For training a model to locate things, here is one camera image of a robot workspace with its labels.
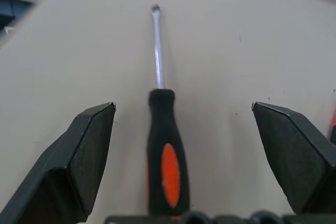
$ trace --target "screwdriver handle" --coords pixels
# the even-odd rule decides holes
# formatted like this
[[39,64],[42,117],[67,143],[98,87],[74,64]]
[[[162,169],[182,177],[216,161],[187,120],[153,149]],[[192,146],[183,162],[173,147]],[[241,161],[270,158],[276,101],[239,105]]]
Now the screwdriver handle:
[[175,93],[150,93],[152,124],[147,145],[150,214],[179,216],[189,210],[189,184],[183,144],[174,117]]

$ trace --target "beige table surface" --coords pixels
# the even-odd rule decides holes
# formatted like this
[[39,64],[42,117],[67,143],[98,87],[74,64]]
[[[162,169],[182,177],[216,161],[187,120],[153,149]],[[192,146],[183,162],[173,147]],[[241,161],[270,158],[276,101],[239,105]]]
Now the beige table surface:
[[109,156],[87,223],[146,213],[154,3],[163,10],[166,85],[177,96],[192,209],[291,212],[251,104],[287,106],[327,135],[336,0],[44,0],[0,48],[0,209],[76,114],[113,101]]

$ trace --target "screwdriver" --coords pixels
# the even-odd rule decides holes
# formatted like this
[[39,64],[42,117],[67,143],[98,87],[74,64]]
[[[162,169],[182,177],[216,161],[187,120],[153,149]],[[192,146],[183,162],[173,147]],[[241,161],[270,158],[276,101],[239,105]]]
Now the screwdriver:
[[150,92],[147,145],[148,208],[152,215],[180,216],[189,210],[189,183],[182,140],[174,117],[175,93],[165,89],[160,8],[152,7],[157,89]]

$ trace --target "metal shaft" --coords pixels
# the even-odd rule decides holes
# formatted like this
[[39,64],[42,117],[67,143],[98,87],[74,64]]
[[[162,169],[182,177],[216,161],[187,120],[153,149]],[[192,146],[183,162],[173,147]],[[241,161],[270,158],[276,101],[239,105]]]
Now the metal shaft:
[[162,66],[162,48],[160,35],[160,8],[158,5],[152,7],[152,15],[154,21],[154,49],[156,63],[156,81],[157,88],[164,89],[164,75]]

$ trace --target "black rubber grip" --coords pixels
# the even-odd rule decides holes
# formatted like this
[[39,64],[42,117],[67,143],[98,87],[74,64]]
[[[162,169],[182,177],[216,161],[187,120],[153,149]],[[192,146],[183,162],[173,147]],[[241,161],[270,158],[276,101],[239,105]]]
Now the black rubber grip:
[[[175,94],[172,90],[155,89],[150,93],[152,124],[147,146],[149,212],[153,215],[179,216],[189,210],[189,184],[183,144],[174,117]],[[165,146],[173,147],[180,168],[180,193],[175,206],[167,202],[162,174]]]

